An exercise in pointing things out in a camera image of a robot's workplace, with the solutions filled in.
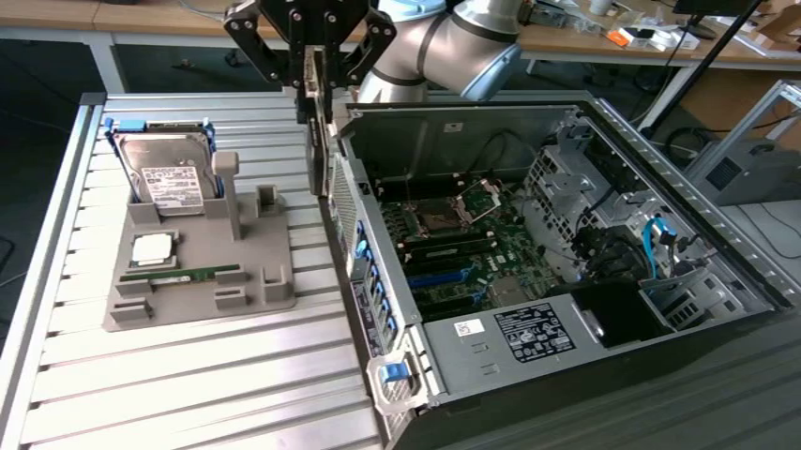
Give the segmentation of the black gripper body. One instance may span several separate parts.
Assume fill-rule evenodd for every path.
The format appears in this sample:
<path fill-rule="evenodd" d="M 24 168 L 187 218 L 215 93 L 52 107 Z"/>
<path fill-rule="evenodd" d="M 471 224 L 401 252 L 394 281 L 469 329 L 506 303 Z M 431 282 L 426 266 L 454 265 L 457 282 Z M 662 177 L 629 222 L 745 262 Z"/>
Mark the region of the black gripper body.
<path fill-rule="evenodd" d="M 365 19 L 369 1 L 265 0 L 259 11 L 289 44 L 339 46 Z"/>

